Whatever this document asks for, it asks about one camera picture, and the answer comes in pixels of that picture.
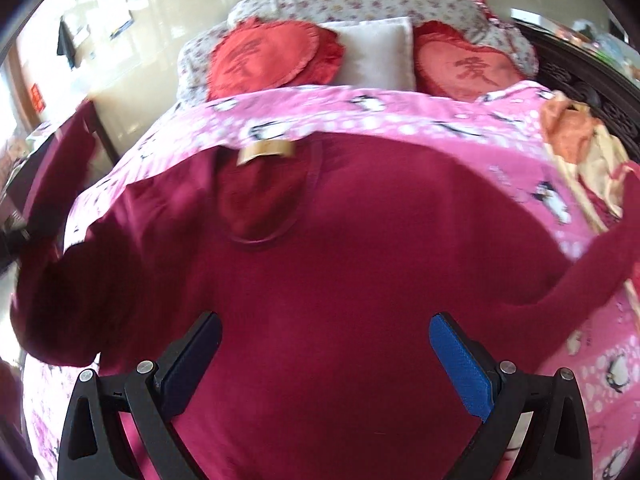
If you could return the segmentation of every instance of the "maroon sweater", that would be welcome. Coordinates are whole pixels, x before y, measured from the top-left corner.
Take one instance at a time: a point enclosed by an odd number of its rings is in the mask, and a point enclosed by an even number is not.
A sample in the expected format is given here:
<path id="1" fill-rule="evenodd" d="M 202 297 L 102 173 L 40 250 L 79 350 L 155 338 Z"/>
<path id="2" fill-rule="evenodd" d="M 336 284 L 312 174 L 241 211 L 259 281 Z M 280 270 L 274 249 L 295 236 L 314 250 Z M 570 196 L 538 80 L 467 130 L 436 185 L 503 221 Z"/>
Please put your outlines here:
<path id="1" fill-rule="evenodd" d="M 640 256 L 634 178 L 622 222 L 571 265 L 521 206 L 429 148 L 313 134 L 294 159 L 236 158 L 200 152 L 127 187 L 60 260 L 26 254 L 12 313 L 36 357 L 101 352 L 103 374 L 219 313 L 220 350 L 175 421 L 212 480 L 441 478 L 478 422 L 428 345 L 431 316 L 533 372 Z"/>

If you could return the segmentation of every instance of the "yellow garment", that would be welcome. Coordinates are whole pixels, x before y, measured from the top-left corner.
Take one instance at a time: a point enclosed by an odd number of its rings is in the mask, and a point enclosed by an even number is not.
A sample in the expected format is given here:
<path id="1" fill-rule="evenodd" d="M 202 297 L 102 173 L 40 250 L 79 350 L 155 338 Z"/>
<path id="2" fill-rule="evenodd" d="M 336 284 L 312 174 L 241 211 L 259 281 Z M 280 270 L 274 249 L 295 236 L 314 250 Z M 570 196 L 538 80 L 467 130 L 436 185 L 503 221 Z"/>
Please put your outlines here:
<path id="1" fill-rule="evenodd" d="M 591 117 L 586 104 L 572 102 L 559 91 L 554 94 L 556 96 L 540 110 L 546 150 L 591 228 L 598 234 L 605 232 L 606 225 L 578 179 L 604 201 L 610 213 L 621 218 L 624 172 L 618 178 L 613 176 L 629 157 L 622 142 L 612 136 L 601 121 Z M 640 323 L 640 301 L 631 280 L 626 280 L 625 290 L 638 316 L 636 323 Z"/>

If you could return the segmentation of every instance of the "white pillow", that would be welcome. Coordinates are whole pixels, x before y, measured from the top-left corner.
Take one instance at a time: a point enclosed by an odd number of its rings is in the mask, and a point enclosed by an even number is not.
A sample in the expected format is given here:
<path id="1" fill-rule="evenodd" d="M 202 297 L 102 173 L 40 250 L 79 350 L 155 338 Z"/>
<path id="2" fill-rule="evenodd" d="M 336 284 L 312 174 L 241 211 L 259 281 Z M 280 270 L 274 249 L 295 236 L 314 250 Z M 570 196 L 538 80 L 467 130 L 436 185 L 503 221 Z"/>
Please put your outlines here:
<path id="1" fill-rule="evenodd" d="M 414 29 L 410 18 L 373 22 L 329 22 L 338 33 L 344 58 L 333 85 L 415 90 Z"/>

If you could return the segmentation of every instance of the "black cloth hanging on wall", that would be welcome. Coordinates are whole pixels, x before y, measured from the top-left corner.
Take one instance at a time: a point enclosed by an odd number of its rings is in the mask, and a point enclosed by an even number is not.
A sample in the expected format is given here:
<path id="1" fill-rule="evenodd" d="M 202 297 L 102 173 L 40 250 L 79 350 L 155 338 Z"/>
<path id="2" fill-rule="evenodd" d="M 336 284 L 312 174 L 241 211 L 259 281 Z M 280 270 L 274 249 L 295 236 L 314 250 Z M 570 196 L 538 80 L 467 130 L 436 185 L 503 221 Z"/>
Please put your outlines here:
<path id="1" fill-rule="evenodd" d="M 69 68 L 76 68 L 76 48 L 74 47 L 74 40 L 63 18 L 60 18 L 60 28 L 58 29 L 58 55 L 66 56 Z"/>

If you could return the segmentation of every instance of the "beige neck tag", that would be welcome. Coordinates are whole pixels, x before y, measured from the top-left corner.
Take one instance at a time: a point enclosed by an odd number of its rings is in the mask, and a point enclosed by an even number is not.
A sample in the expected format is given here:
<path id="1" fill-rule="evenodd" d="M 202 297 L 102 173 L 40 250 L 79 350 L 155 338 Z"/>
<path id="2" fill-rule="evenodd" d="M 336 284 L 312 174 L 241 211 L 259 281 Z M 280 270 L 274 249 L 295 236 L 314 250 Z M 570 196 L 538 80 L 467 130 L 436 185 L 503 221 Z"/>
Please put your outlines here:
<path id="1" fill-rule="evenodd" d="M 291 157 L 294 156 L 295 152 L 296 147 L 292 140 L 256 140 L 240 150 L 240 153 L 238 154 L 238 166 L 246 164 L 250 160 L 254 160 L 254 158 L 261 155 L 280 155 Z"/>

